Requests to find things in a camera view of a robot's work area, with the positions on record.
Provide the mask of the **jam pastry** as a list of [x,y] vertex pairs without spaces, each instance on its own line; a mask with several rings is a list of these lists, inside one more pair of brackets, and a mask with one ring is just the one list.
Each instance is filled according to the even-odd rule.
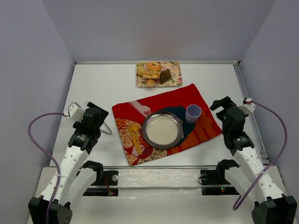
[[147,70],[143,72],[142,77],[145,79],[159,79],[160,73],[154,70]]

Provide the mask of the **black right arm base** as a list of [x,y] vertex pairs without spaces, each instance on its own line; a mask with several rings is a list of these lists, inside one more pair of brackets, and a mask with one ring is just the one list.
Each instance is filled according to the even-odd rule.
[[228,181],[218,176],[216,170],[201,170],[198,183],[202,186],[203,196],[239,195]]

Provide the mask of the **metal tongs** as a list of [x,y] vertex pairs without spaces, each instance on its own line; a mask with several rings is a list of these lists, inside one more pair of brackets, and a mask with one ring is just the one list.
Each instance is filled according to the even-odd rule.
[[103,125],[105,127],[105,130],[100,129],[101,133],[107,134],[107,135],[112,135],[112,130],[110,129],[110,127],[104,122]]

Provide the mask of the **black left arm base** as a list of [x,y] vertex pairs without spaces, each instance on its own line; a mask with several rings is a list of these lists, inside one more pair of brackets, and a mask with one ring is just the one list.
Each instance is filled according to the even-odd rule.
[[85,190],[83,196],[118,196],[118,174],[116,170],[97,172],[95,181]]

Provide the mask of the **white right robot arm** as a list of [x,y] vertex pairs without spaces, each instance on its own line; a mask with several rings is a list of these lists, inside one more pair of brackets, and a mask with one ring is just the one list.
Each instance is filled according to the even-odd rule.
[[273,165],[264,166],[259,159],[250,137],[244,132],[246,117],[252,114],[259,103],[245,98],[242,105],[235,104],[230,97],[215,100],[210,106],[222,122],[222,134],[232,160],[222,160],[217,165],[221,179],[226,180],[239,193],[233,210],[249,199],[254,208],[251,217],[256,224],[292,224],[295,220],[297,202],[287,196],[268,173]]

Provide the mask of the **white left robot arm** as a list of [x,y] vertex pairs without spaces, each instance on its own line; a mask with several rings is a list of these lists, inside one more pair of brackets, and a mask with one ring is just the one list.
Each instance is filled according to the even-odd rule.
[[75,129],[61,163],[52,156],[56,173],[38,196],[30,199],[28,209],[35,224],[68,224],[72,219],[72,206],[95,181],[101,181],[104,171],[99,162],[87,157],[101,136],[100,127],[108,112],[92,102],[83,109],[72,102],[68,114]]

